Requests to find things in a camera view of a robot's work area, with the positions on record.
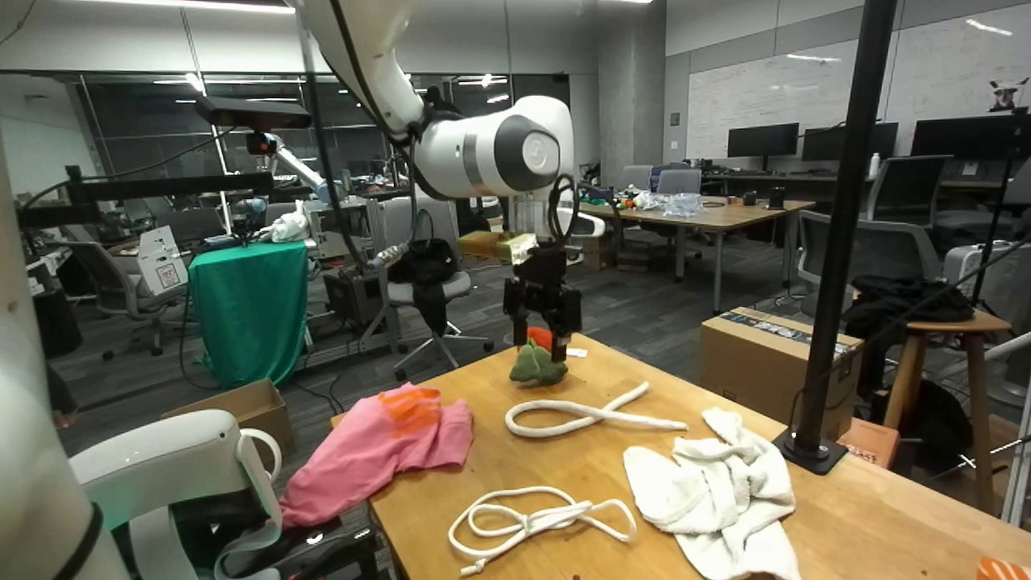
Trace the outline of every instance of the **pink cloth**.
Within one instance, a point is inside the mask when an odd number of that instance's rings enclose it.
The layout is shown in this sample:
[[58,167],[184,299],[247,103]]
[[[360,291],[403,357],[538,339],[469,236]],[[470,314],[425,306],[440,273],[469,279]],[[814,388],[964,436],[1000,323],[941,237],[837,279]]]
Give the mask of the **pink cloth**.
[[400,469],[464,464],[470,445],[470,409],[444,407],[433,386],[403,384],[359,400],[287,479],[284,523],[287,527],[322,526],[374,495]]

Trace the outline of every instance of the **green cloth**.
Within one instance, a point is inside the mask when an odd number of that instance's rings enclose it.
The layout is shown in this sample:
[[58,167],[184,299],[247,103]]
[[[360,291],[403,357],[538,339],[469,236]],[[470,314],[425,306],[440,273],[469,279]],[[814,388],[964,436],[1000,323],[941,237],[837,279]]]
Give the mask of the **green cloth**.
[[550,355],[538,344],[522,344],[508,373],[508,381],[522,386],[548,386],[548,384],[559,384],[561,377],[566,377],[566,363],[550,359]]
[[308,247],[238,246],[192,262],[192,299],[218,386],[282,384],[308,335]]

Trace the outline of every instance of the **white rope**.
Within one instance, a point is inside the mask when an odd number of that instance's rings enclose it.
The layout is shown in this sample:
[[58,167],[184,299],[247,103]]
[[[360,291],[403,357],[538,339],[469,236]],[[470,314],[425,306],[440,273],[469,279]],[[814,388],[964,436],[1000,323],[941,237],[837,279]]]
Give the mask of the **white rope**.
[[[642,415],[642,411],[618,411],[618,407],[633,402],[633,400],[642,400],[648,393],[648,381],[639,384],[636,388],[610,400],[607,407],[584,407],[584,402],[573,402],[573,400],[530,400],[530,402],[520,402],[507,411],[507,427],[520,439],[561,439],[561,436],[571,436],[571,430],[581,430],[581,427],[590,427],[598,422],[615,422],[615,426],[625,426],[625,427],[664,427],[664,430],[685,430],[686,422],[674,422],[674,417],[658,417],[658,415]],[[571,422],[561,422],[561,426],[520,426],[520,415],[525,411],[571,411],[577,417]]]
[[[538,509],[538,511],[525,516],[520,509],[497,503],[497,500],[536,495],[536,491],[559,495],[565,507],[550,507],[550,509]],[[629,523],[629,530],[618,530],[618,527],[594,518],[594,511],[603,511],[603,509],[618,509]],[[460,568],[460,576],[470,576],[470,572],[483,569],[493,556],[522,545],[525,539],[543,536],[548,527],[571,527],[573,523],[586,523],[623,545],[629,545],[639,536],[639,523],[623,500],[577,503],[571,491],[565,491],[559,487],[520,487],[520,490],[493,490],[493,491],[480,495],[478,503],[470,503],[451,523],[448,542],[460,556],[473,560],[470,568]],[[500,542],[493,547],[470,547],[470,545],[458,542],[460,526],[469,526],[480,539],[493,539],[493,542],[500,539]]]

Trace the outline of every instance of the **white towel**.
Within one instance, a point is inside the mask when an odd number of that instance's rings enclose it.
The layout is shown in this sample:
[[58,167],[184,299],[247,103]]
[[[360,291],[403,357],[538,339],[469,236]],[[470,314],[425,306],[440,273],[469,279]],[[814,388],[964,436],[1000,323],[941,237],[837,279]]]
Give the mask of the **white towel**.
[[686,560],[708,580],[795,580],[799,560],[781,526],[795,509],[782,454],[732,409],[707,409],[702,417],[719,439],[677,439],[674,460],[652,447],[625,450],[642,516],[677,536]]

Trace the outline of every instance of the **wooden table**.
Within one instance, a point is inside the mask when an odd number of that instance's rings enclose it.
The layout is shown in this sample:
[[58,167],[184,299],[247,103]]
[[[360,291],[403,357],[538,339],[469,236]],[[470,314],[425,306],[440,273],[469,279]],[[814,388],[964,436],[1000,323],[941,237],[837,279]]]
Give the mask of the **wooden table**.
[[[787,218],[787,237],[782,237],[782,273],[792,279],[792,262],[795,262],[795,213],[813,207],[813,199],[787,199],[782,208],[769,208],[768,203],[746,207],[741,199],[729,195],[708,195],[701,213],[690,214],[664,214],[664,213],[636,213],[618,208],[618,218],[625,222],[658,222],[677,229],[677,279],[685,276],[685,258],[686,258],[686,230],[707,230],[716,237],[716,269],[711,269],[711,311],[722,311],[722,246],[729,230],[758,226],[758,222],[776,222]],[[581,207],[594,214],[614,214],[610,207]]]
[[[573,344],[586,349],[586,357],[573,357],[565,384],[545,388],[520,388],[508,384],[515,349],[428,381],[444,400],[464,400],[473,409],[478,436],[464,466],[400,472],[374,495],[374,516],[410,576],[458,576],[458,568],[469,560],[451,554],[444,530],[480,491],[548,482],[577,500],[615,495],[633,507],[623,450],[629,445],[648,445],[670,454],[674,445],[670,430],[629,430],[614,426],[594,426],[550,442],[522,442],[502,426],[508,407],[536,396],[565,396],[599,407],[629,386],[652,381],[652,393],[625,409],[685,417],[690,422],[692,439],[708,436],[701,417],[702,409],[741,409],[594,339],[577,335]],[[782,430],[775,417],[748,409],[741,411],[748,415],[748,427],[768,439]],[[969,580],[983,554],[1031,560],[1029,530],[904,479],[871,460],[846,458],[828,476],[814,476],[803,466],[790,469],[799,509],[782,527],[795,545],[803,576]],[[670,536],[652,527],[642,516],[639,527],[636,545],[618,545],[594,527],[548,530],[497,556],[478,576],[695,576]]]

